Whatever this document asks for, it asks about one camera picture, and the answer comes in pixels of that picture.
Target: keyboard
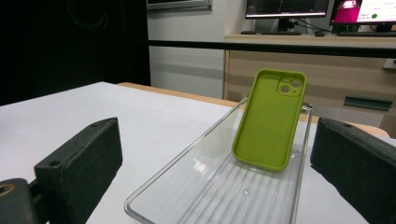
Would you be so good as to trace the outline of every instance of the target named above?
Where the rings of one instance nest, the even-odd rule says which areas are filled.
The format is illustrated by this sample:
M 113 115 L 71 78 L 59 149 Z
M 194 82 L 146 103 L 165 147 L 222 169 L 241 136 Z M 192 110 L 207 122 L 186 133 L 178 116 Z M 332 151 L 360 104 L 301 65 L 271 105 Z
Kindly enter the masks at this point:
M 396 37 L 396 32 L 350 32 L 343 31 L 338 36 L 373 36 L 373 37 Z
M 297 32 L 297 31 L 265 31 L 265 32 L 242 31 L 241 35 L 301 35 L 301 32 Z

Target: computer monitor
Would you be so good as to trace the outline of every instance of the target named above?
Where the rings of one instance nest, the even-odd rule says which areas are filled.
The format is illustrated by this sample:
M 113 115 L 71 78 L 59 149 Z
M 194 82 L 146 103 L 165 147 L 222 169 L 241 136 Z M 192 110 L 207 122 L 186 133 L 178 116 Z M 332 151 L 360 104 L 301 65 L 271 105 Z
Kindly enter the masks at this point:
M 376 25 L 388 32 L 396 24 L 396 0 L 335 0 L 330 25 Z
M 247 0 L 246 19 L 279 19 L 278 31 L 287 31 L 289 19 L 323 18 L 329 0 Z

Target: white table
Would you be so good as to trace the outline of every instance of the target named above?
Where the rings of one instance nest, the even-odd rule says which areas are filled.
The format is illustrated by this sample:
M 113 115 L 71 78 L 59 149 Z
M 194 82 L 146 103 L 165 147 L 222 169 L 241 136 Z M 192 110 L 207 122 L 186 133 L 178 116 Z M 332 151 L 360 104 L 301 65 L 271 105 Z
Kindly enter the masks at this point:
M 219 120 L 230 107 L 104 82 L 0 106 L 0 180 L 35 179 L 34 166 L 89 124 L 118 117 L 123 164 L 88 223 L 131 223 L 128 196 Z M 365 223 L 310 168 L 312 125 L 297 223 Z M 382 139 L 396 146 L 396 140 Z

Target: clear plastic tray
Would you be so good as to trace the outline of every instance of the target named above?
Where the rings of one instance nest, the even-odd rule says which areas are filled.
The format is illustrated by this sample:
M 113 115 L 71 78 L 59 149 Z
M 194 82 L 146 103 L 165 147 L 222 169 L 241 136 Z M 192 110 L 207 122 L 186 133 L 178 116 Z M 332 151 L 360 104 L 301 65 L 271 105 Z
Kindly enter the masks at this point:
M 232 153 L 246 100 L 134 192 L 126 213 L 140 223 L 294 223 L 311 109 L 302 109 L 289 165 L 269 172 Z

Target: green phone case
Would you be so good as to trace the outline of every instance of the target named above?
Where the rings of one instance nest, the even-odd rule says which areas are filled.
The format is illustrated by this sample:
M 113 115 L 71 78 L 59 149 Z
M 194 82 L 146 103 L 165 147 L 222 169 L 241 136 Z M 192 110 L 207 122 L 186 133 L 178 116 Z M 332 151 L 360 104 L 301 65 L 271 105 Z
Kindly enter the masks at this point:
M 303 73 L 264 69 L 257 74 L 233 141 L 238 160 L 272 171 L 288 165 L 305 87 Z

